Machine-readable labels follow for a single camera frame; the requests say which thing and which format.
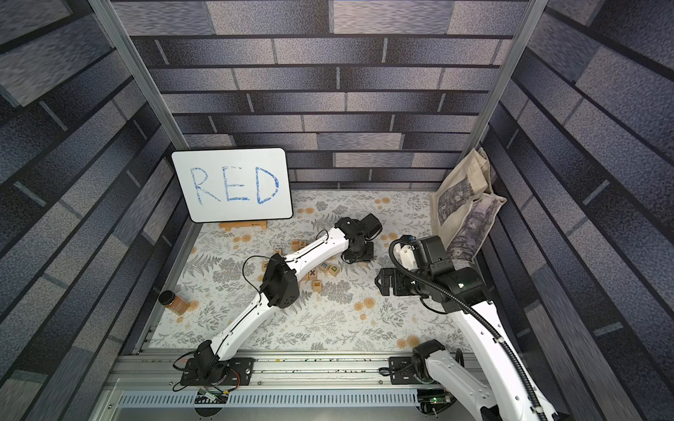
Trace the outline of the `wooden block green D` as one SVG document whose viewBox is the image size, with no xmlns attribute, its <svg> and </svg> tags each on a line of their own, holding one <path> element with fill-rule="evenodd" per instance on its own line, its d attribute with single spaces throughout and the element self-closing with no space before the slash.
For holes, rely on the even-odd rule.
<svg viewBox="0 0 674 421">
<path fill-rule="evenodd" d="M 331 265 L 328 269 L 328 273 L 330 273 L 330 275 L 332 275 L 332 276 L 339 275 L 340 271 L 341 271 L 340 268 L 338 266 L 335 266 L 335 265 Z"/>
</svg>

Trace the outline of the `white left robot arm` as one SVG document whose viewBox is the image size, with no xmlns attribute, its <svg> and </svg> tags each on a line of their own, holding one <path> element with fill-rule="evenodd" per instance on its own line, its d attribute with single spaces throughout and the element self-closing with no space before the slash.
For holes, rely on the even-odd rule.
<svg viewBox="0 0 674 421">
<path fill-rule="evenodd" d="M 285 256 L 273 254 L 257 297 L 220 334 L 185 354 L 187 362 L 182 368 L 174 367 L 182 373 L 179 384 L 207 388 L 221 384 L 236 372 L 230 361 L 249 336 L 278 310 L 290 307 L 299 298 L 301 278 L 336 255 L 347 264 L 371 261 L 373 240 L 382 229 L 382 223 L 373 214 L 363 219 L 345 217 L 297 252 Z"/>
</svg>

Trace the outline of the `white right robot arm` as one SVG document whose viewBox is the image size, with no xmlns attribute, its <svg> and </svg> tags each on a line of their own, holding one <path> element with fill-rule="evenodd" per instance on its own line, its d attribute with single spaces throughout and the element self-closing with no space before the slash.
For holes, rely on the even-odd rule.
<svg viewBox="0 0 674 421">
<path fill-rule="evenodd" d="M 457 269 L 437 236 L 405 235 L 391 242 L 392 265 L 375 284 L 384 296 L 417 296 L 439 303 L 440 314 L 463 332 L 486 377 L 472 375 L 439 340 L 414 347 L 410 369 L 421 382 L 436 382 L 475 420 L 558 420 L 507 338 L 484 281 L 471 267 Z"/>
</svg>

